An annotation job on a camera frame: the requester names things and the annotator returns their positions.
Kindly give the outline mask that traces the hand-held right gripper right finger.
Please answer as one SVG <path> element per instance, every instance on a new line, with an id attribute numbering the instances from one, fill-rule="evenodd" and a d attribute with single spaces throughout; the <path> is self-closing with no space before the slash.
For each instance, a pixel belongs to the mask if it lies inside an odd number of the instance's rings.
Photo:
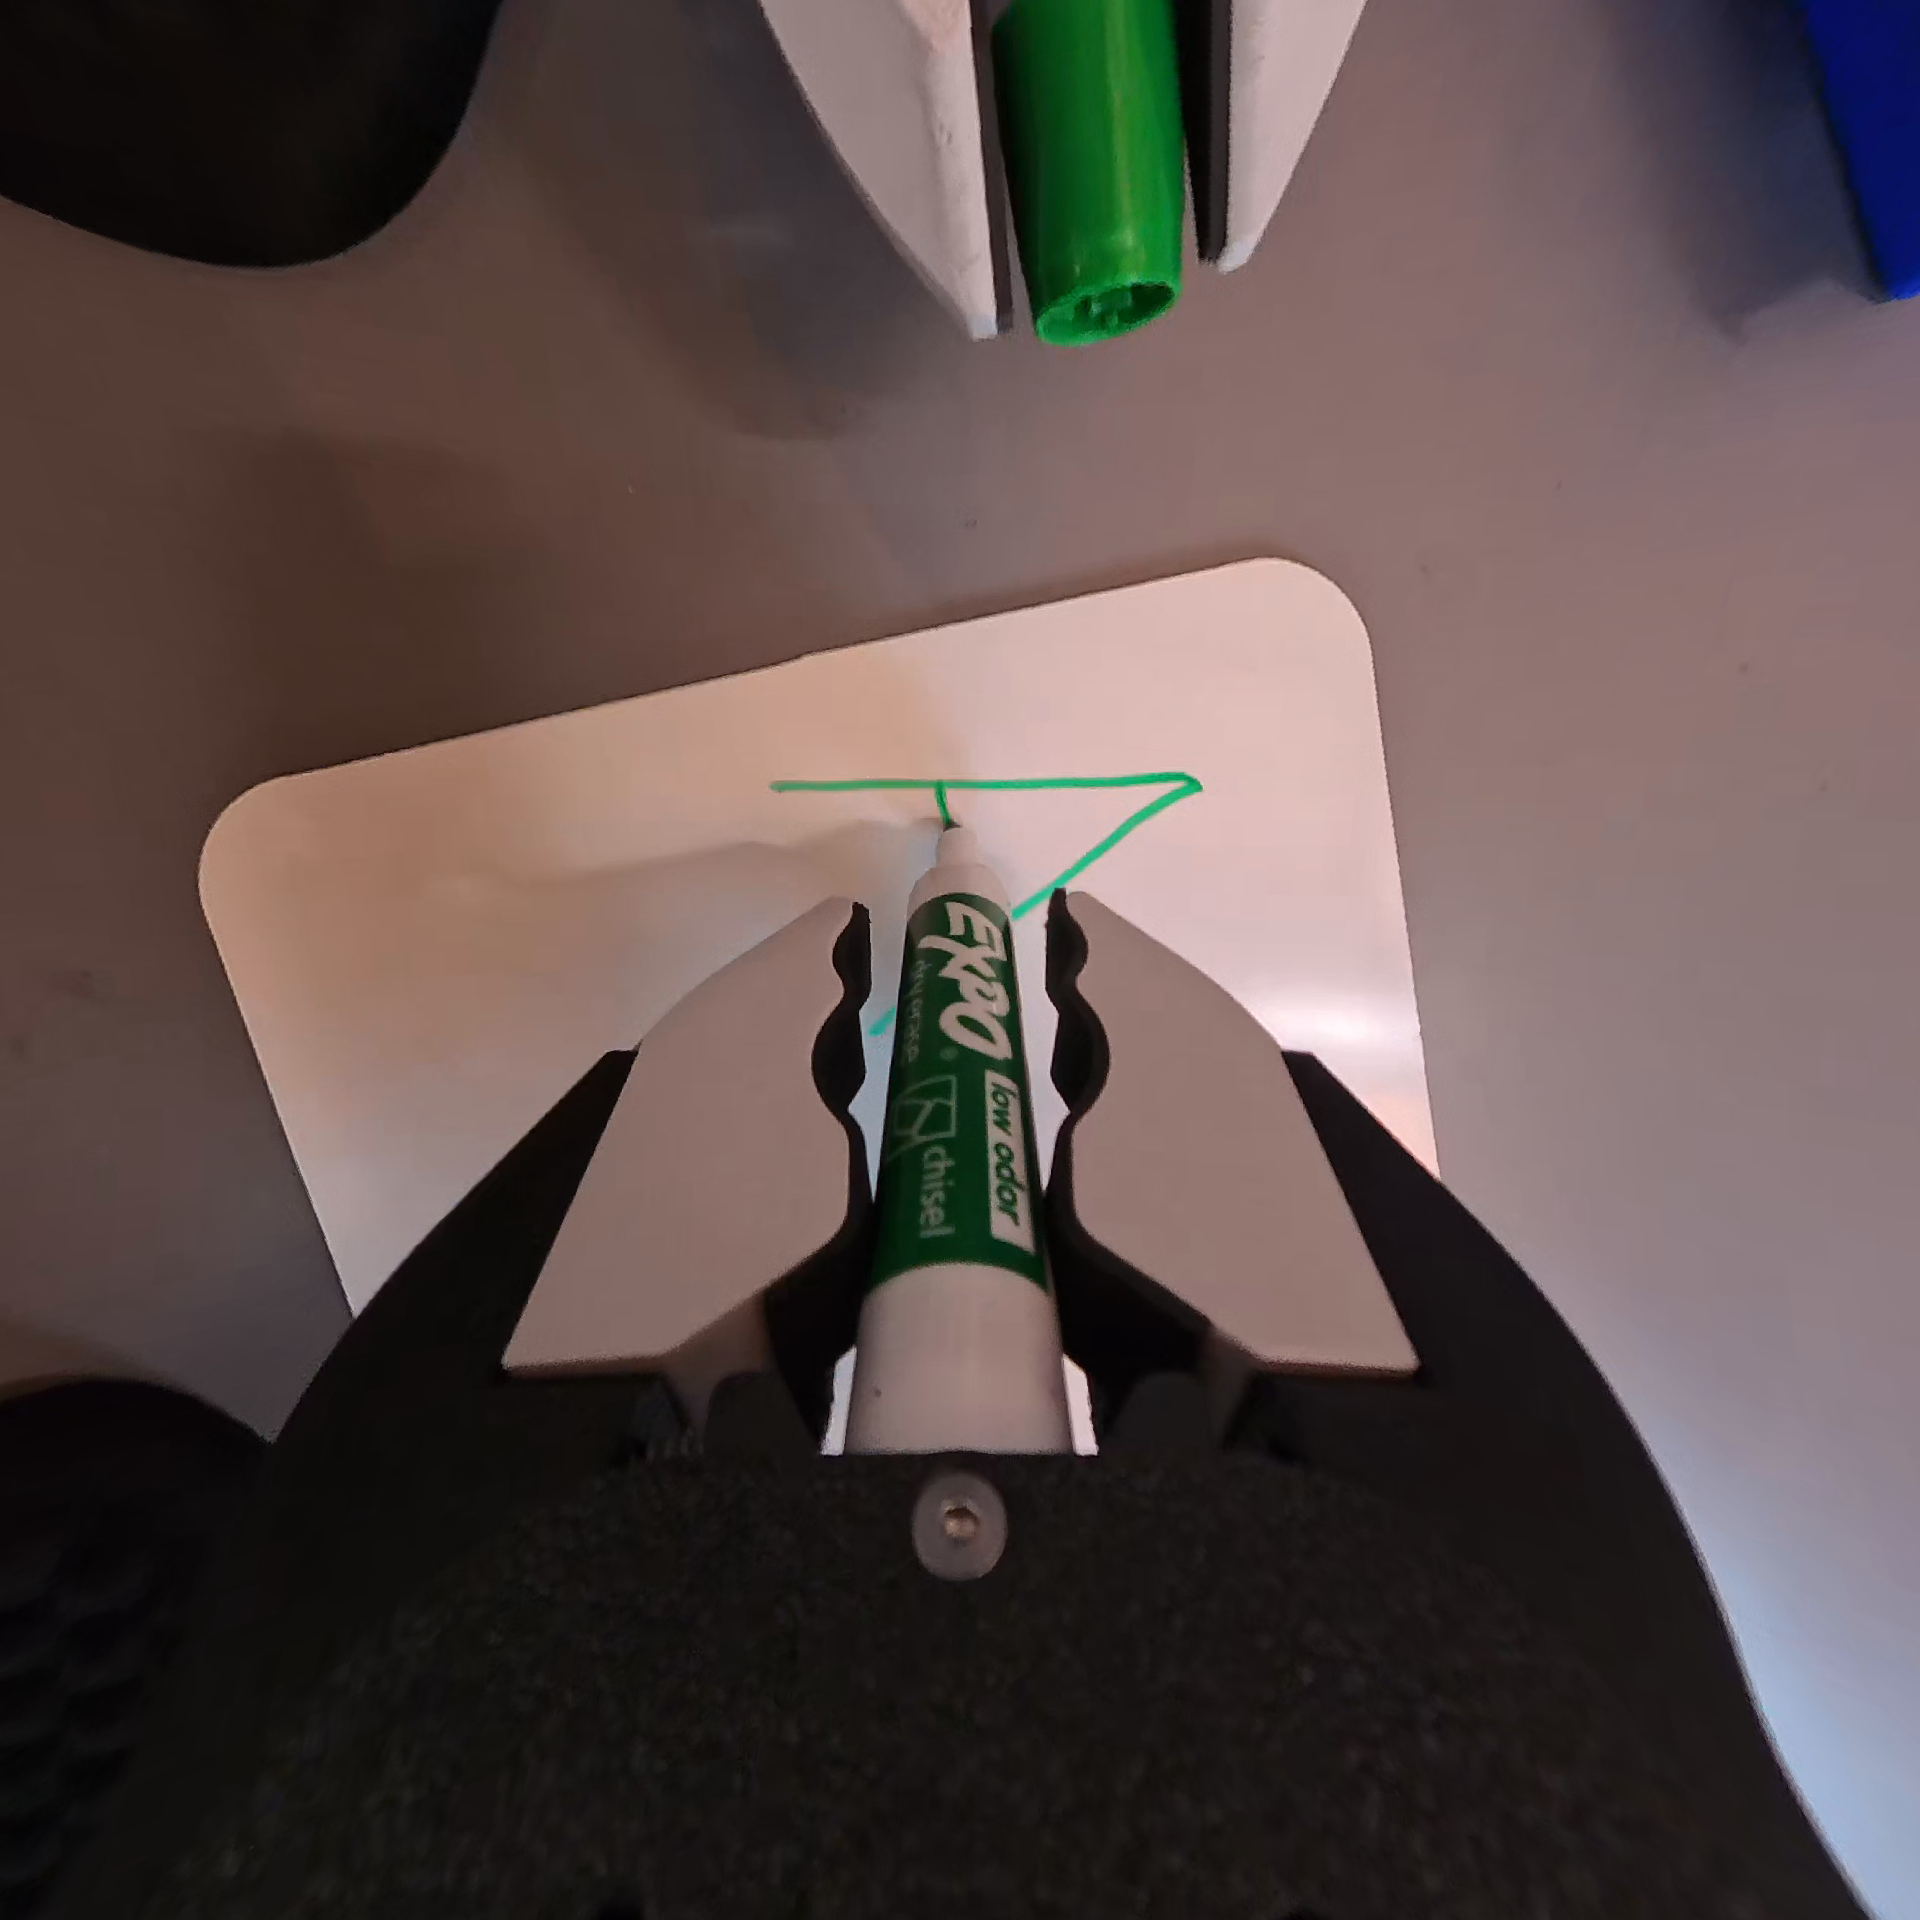
<path id="1" fill-rule="evenodd" d="M 1096 1429 L 1166 1378 L 1208 1432 L 1258 1377 L 1416 1381 L 1283 1044 L 1090 893 L 1049 901 L 1047 996 L 1065 1105 L 1047 1250 Z"/>

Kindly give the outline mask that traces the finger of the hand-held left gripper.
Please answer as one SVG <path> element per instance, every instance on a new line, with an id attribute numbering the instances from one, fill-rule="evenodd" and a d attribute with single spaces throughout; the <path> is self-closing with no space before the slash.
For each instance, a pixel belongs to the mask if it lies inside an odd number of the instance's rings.
<path id="1" fill-rule="evenodd" d="M 972 2 L 764 2 L 835 156 L 897 251 L 986 342 L 1003 334 L 1003 170 Z"/>
<path id="2" fill-rule="evenodd" d="M 1258 251 L 1361 26 L 1362 2 L 1193 6 L 1193 214 L 1202 261 Z"/>

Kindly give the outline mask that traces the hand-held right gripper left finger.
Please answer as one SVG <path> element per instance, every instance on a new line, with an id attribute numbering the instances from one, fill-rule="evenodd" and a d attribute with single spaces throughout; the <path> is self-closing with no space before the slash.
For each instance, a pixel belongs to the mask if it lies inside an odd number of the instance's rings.
<path id="1" fill-rule="evenodd" d="M 505 1348 L 515 1378 L 660 1377 L 689 1414 L 770 1370 L 767 1293 L 849 1225 L 867 1150 L 815 1054 L 870 996 L 872 922 L 816 902 L 682 996 L 624 1088 Z"/>

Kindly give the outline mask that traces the green marker cap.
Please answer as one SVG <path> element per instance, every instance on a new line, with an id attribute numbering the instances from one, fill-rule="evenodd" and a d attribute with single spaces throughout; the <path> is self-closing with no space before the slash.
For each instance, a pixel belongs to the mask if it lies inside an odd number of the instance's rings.
<path id="1" fill-rule="evenodd" d="M 1012 2 L 993 26 L 999 139 L 1031 320 L 1100 346 L 1184 276 L 1184 102 L 1171 2 Z"/>

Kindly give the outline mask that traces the green dry-erase marker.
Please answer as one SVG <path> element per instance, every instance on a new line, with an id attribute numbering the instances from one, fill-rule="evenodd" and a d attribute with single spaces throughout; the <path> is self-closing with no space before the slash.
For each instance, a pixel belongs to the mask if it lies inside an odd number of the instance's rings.
<path id="1" fill-rule="evenodd" d="M 904 922 L 851 1454 L 1072 1452 L 1015 916 L 946 824 Z"/>

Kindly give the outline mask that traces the white whiteboard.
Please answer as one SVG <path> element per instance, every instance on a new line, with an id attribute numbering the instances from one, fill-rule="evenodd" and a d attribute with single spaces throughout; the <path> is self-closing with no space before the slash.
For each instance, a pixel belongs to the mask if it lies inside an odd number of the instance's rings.
<path id="1" fill-rule="evenodd" d="M 942 819 L 1019 907 L 1040 1160 L 1044 907 L 1104 906 L 1438 1171 L 1377 658 L 1243 560 L 360 758 L 214 825 L 214 941 L 352 1309 L 606 1052 L 828 896 L 872 910 L 879 1153 L 905 898 Z"/>

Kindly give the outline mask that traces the blue plastic bin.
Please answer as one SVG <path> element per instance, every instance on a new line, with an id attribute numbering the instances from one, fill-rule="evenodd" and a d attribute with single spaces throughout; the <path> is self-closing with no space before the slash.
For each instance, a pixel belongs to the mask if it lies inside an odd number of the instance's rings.
<path id="1" fill-rule="evenodd" d="M 1815 81 L 1883 297 L 1918 297 L 1918 2 L 1799 2 Z"/>

